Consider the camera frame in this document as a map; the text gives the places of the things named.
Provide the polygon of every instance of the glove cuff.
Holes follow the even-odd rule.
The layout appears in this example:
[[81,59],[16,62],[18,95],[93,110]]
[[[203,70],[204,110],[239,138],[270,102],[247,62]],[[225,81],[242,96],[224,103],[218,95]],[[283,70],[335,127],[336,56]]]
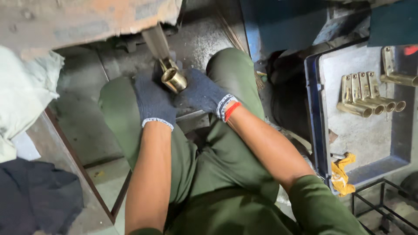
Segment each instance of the glove cuff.
[[144,119],[142,121],[142,127],[144,127],[147,122],[151,122],[151,121],[158,121],[158,122],[164,123],[164,124],[166,124],[167,126],[169,126],[171,128],[171,131],[174,130],[174,127],[173,127],[173,125],[171,123],[167,122],[164,119],[158,118],[158,117],[151,117],[151,118]]
[[232,94],[227,94],[225,95],[221,101],[218,103],[218,107],[216,108],[216,116],[222,120],[222,122],[225,122],[225,109],[227,108],[227,105],[231,102],[231,101],[236,101],[238,102],[238,100],[235,98],[235,96],[233,96]]

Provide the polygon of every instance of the brass tube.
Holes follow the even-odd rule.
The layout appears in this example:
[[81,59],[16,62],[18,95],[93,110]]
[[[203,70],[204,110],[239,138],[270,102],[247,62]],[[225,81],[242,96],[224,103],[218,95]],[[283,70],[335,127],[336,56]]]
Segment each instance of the brass tube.
[[367,99],[366,101],[369,103],[383,105],[385,107],[385,112],[392,112],[396,106],[395,100],[384,97],[376,97],[374,99]]
[[393,72],[390,76],[382,75],[380,76],[382,82],[391,82],[400,85],[406,85],[411,87],[418,87],[418,76],[416,75],[406,75]]
[[176,68],[169,68],[164,72],[161,81],[178,94],[187,87],[187,80]]
[[399,101],[396,103],[395,112],[401,112],[405,109],[406,102],[405,101]]
[[373,109],[374,115],[379,115],[385,110],[385,107],[383,105],[370,103],[370,102],[367,102],[367,100],[366,101],[358,100],[356,101],[356,104],[363,105],[367,108]]
[[364,118],[370,117],[373,113],[373,109],[371,108],[352,103],[342,104],[341,102],[338,102],[337,109],[344,112],[349,112],[351,114],[359,115]]

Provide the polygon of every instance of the red object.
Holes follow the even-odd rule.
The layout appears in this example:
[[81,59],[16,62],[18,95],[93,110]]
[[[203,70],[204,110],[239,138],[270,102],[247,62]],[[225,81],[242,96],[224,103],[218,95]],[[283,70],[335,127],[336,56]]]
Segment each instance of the red object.
[[407,46],[403,49],[403,54],[406,56],[412,55],[418,51],[418,46]]
[[225,112],[225,122],[228,121],[229,117],[231,116],[232,112],[238,107],[240,106],[241,103],[240,102],[236,102],[235,104],[233,104],[226,112]]

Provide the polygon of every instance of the yellow cloth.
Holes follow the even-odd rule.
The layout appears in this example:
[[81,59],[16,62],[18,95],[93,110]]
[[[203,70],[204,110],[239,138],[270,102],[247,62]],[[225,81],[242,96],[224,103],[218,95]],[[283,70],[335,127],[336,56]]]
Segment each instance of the yellow cloth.
[[334,189],[339,191],[340,197],[344,197],[347,194],[356,191],[354,185],[348,183],[348,176],[345,174],[344,167],[347,164],[353,163],[356,161],[356,156],[352,153],[346,153],[346,158],[333,163],[331,162],[332,177],[331,182],[334,185]]

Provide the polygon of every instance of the knee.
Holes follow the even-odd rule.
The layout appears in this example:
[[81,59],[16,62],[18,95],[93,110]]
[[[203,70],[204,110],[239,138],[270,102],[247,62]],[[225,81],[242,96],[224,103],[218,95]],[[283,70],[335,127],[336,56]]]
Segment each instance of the knee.
[[136,102],[131,81],[128,78],[120,77],[111,80],[102,87],[98,105],[106,117],[118,113],[120,109],[124,108],[121,104],[132,99]]
[[218,64],[233,67],[254,67],[251,58],[244,51],[236,48],[226,48],[214,54],[207,64],[206,71],[217,67]]

